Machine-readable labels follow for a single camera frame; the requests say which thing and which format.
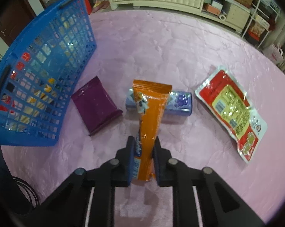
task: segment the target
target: red and yellow snack package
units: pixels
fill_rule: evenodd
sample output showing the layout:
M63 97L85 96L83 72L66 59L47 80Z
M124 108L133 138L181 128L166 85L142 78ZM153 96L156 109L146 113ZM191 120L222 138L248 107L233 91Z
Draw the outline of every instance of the red and yellow snack package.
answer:
M134 100L140 114L139 132L134 152L133 178L147 181L153 171L152 151L171 85L133 81Z
M220 66L195 90L195 94L235 139L238 153L248 163L267 130L267 124L243 87L225 67Z

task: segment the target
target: brown wooden door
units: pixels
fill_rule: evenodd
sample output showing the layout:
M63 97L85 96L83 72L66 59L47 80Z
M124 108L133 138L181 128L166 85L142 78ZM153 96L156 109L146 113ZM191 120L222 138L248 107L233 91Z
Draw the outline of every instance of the brown wooden door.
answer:
M0 17L0 37L10 46L34 16L27 0L12 0Z

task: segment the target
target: metal screw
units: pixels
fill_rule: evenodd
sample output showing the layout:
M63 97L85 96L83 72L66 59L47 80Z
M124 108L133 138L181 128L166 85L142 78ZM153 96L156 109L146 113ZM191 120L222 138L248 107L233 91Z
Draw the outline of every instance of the metal screw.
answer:
M74 172L76 175L80 176L80 175L85 173L85 169L84 168L77 168Z
M168 162L169 162L169 164L171 164L171 165L176 165L176 164L178 163L178 160L175 159L175 158L170 158L170 159L168 160Z
M213 169L210 168L210 167L208 167L208 166L206 166L206 167L203 168L202 170L203 170L203 172L204 172L205 174L211 174L211 173L213 172Z
M110 164L113 165L113 166L116 166L119 164L119 160L118 159L111 159L110 160Z

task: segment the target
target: door handle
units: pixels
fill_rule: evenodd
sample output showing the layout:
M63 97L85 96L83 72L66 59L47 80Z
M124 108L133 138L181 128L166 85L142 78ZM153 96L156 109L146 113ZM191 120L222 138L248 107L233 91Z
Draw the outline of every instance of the door handle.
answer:
M1 31L1 33L4 35L4 37L6 36L4 33L6 30L7 30L7 28L4 31Z

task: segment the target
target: orange wrapper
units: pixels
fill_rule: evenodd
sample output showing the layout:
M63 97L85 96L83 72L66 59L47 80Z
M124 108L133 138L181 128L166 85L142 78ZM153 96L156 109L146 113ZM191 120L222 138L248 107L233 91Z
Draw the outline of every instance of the orange wrapper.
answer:
M147 181L153 170L152 151L155 138L172 86L134 80L133 90L137 111L140 114L140 127L134 152L133 178Z

